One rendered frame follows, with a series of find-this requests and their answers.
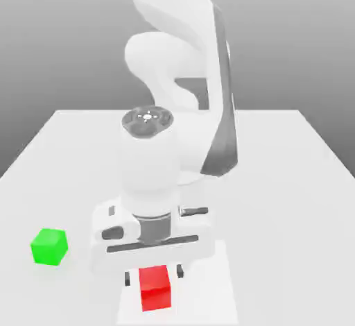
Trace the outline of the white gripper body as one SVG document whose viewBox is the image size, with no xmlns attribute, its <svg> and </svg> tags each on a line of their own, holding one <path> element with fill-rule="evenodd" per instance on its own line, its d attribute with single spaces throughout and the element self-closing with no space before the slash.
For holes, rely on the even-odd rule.
<svg viewBox="0 0 355 326">
<path fill-rule="evenodd" d="M 99 241 L 91 237 L 91 268 L 95 273 L 105 274 L 169 264 L 187 266 L 195 260 L 213 255 L 215 237 L 215 231 L 209 228 L 195 234 L 171 237 L 153 246 L 138 241 Z"/>
</svg>

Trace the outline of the small red cube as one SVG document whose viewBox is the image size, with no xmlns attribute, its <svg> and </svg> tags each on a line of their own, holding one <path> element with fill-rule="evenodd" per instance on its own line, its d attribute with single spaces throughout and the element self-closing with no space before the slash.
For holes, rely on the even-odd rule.
<svg viewBox="0 0 355 326">
<path fill-rule="evenodd" d="M 142 311 L 171 307 L 171 282 L 166 265 L 139 269 Z"/>
</svg>

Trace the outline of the small green cube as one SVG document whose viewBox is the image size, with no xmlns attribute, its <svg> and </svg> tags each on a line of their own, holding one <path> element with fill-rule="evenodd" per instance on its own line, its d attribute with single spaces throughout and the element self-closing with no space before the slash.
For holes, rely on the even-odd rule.
<svg viewBox="0 0 355 326">
<path fill-rule="evenodd" d="M 68 251 L 64 230 L 42 228 L 31 241 L 31 252 L 36 264 L 59 266 Z"/>
</svg>

